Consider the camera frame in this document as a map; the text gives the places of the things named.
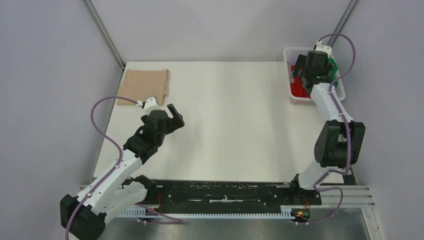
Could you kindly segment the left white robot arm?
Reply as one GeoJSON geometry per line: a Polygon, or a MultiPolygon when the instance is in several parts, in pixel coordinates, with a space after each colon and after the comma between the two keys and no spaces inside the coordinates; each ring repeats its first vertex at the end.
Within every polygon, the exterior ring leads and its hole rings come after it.
{"type": "Polygon", "coordinates": [[[144,107],[143,125],[120,147],[118,159],[95,181],[76,196],[65,195],[60,201],[60,221],[65,239],[97,240],[108,223],[138,202],[153,203],[157,190],[150,185],[133,181],[127,188],[120,186],[147,160],[157,153],[165,136],[184,127],[183,116],[170,103],[172,116],[156,107],[144,107]]]}

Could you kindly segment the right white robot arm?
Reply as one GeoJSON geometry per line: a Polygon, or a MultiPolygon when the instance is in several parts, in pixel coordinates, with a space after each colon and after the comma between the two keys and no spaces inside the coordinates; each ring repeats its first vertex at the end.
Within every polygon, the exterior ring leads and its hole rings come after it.
{"type": "Polygon", "coordinates": [[[337,97],[332,70],[328,53],[319,50],[299,55],[294,66],[293,76],[299,78],[325,120],[311,164],[290,183],[288,196],[295,204],[302,204],[309,194],[318,193],[329,175],[347,175],[359,158],[366,127],[353,120],[337,97]]]}

